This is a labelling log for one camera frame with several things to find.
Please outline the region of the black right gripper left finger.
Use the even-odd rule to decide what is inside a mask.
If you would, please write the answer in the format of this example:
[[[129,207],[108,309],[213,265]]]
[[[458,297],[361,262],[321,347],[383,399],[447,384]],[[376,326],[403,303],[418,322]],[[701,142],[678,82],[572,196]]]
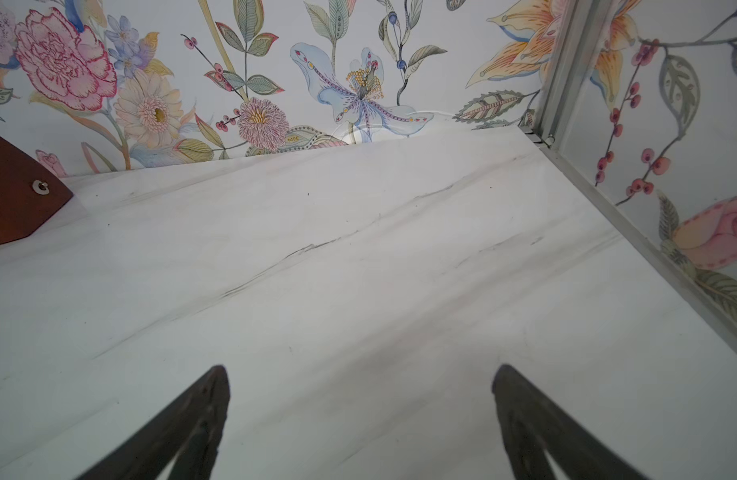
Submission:
[[[208,479],[228,405],[228,372],[216,365],[80,478],[156,479],[168,470],[170,479]]]

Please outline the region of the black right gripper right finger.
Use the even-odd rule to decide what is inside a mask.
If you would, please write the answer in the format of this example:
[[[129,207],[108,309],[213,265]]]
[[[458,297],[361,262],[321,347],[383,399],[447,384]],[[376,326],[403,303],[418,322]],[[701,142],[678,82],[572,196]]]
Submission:
[[[642,479],[544,392],[509,364],[491,384],[501,438],[516,479]]]

